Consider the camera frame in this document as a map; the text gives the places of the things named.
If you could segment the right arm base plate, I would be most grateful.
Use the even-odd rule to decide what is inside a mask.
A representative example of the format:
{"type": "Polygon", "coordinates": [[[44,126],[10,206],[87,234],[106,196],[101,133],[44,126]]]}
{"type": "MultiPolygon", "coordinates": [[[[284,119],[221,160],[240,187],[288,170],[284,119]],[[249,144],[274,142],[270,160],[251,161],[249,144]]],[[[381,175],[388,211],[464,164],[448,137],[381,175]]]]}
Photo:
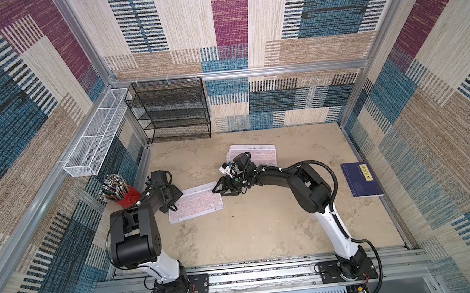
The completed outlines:
{"type": "Polygon", "coordinates": [[[345,283],[349,281],[366,281],[378,279],[379,273],[370,258],[360,264],[329,260],[316,264],[316,272],[323,284],[345,283]]]}

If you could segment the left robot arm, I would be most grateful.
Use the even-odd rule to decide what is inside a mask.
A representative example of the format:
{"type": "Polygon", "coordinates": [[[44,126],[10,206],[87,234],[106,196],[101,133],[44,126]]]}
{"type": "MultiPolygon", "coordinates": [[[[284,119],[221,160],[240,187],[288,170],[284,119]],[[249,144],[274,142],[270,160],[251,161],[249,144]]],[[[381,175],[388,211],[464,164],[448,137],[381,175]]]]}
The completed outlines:
{"type": "Polygon", "coordinates": [[[180,191],[168,171],[158,170],[147,178],[139,192],[118,174],[109,174],[99,197],[114,201],[121,210],[110,215],[105,250],[111,264],[120,270],[141,270],[154,278],[162,293],[189,293],[192,284],[185,268],[163,251],[155,213],[177,211],[180,191]]]}

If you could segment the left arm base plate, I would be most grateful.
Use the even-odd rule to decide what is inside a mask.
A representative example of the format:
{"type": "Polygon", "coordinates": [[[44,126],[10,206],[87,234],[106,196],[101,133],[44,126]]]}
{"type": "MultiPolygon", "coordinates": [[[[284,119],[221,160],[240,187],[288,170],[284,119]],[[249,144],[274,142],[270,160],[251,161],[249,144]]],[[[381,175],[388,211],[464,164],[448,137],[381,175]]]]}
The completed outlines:
{"type": "MultiPolygon", "coordinates": [[[[189,291],[184,291],[182,293],[208,293],[210,285],[210,276],[208,274],[196,274],[188,277],[189,280],[189,291]]],[[[157,281],[153,285],[152,293],[171,293],[166,291],[164,285],[160,285],[157,281]]]]}

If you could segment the pink keyboard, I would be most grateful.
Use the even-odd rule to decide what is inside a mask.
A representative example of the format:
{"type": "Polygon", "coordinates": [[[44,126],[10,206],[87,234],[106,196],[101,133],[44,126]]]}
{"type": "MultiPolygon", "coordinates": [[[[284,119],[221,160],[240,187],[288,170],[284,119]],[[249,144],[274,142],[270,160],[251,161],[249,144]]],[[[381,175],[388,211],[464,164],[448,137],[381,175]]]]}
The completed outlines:
{"type": "Polygon", "coordinates": [[[183,195],[175,204],[177,210],[168,212],[169,223],[176,224],[222,210],[224,204],[221,195],[212,192],[216,184],[212,182],[183,190],[183,195]]]}
{"type": "Polygon", "coordinates": [[[252,162],[259,165],[277,166],[276,146],[275,145],[231,145],[227,153],[226,162],[231,162],[239,154],[250,152],[252,162]]]}

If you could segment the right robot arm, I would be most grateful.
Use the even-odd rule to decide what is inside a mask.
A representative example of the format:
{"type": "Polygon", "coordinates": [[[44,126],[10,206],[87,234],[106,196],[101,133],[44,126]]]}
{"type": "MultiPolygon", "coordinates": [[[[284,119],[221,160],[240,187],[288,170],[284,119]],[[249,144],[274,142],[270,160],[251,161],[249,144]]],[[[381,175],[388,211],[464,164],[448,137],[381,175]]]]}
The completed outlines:
{"type": "Polygon", "coordinates": [[[286,168],[251,166],[236,175],[226,174],[212,192],[222,196],[246,193],[254,186],[288,188],[299,206],[314,215],[333,244],[339,276],[344,281],[384,276],[382,262],[368,239],[353,238],[334,205],[338,181],[333,170],[324,163],[306,160],[286,168]]]}

